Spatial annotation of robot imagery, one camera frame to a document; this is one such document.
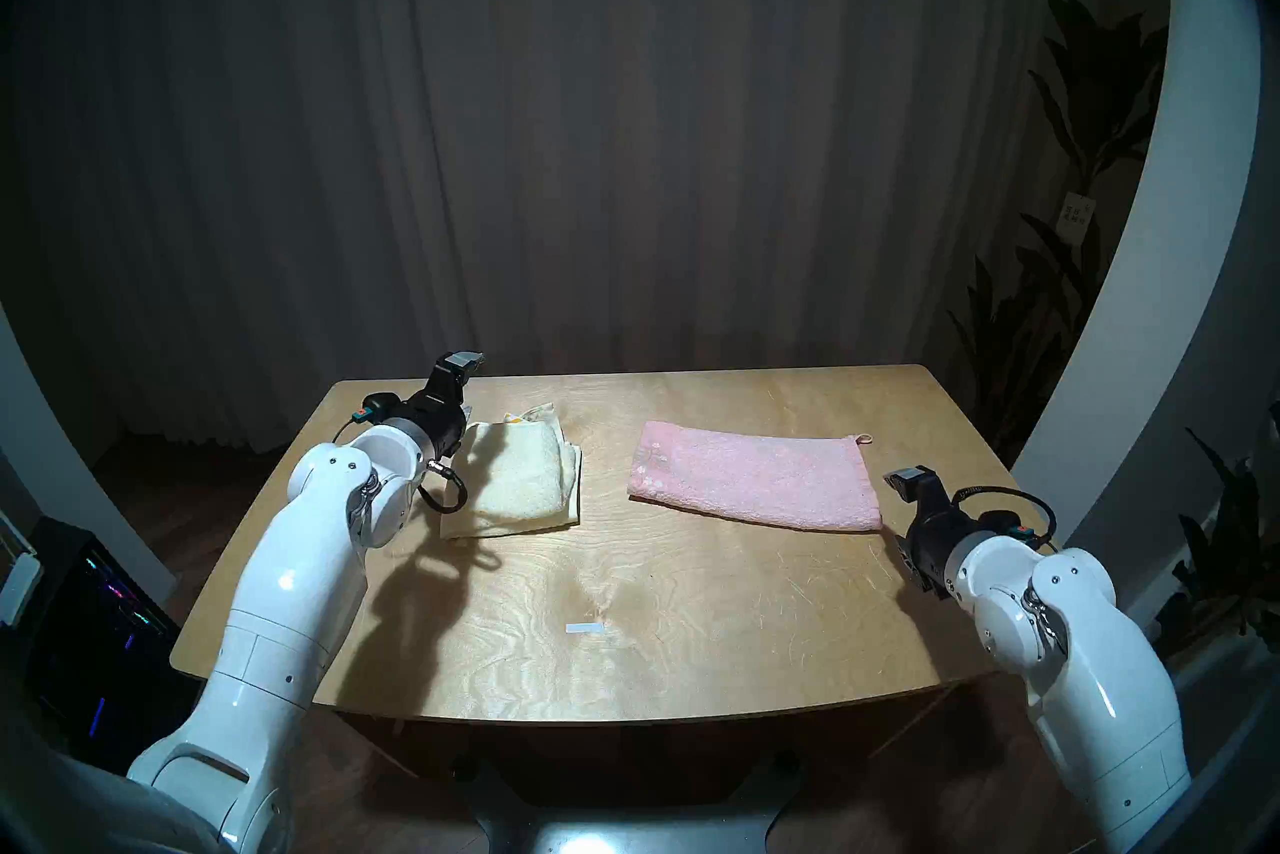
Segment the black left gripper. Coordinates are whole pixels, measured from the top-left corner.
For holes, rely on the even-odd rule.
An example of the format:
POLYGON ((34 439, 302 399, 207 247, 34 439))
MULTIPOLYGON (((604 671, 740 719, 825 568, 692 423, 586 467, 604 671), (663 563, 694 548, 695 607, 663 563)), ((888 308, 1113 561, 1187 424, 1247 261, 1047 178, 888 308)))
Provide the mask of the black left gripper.
POLYGON ((467 423, 465 387, 484 361, 484 353, 474 351, 442 355, 442 370, 431 370, 422 388, 404 401, 404 419, 430 442, 434 461, 457 451, 467 423))

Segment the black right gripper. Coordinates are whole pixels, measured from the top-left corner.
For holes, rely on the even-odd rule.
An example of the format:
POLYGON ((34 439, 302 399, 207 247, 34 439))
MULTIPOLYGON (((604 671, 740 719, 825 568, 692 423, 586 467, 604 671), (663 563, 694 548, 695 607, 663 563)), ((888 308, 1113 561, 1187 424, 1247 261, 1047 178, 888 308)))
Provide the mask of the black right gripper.
POLYGON ((978 534, 977 520, 941 490, 937 472, 927 466, 888 472, 884 483, 902 503, 915 507, 906 536, 897 539, 902 563, 923 592, 954 599, 946 577, 947 562, 957 547, 978 534))

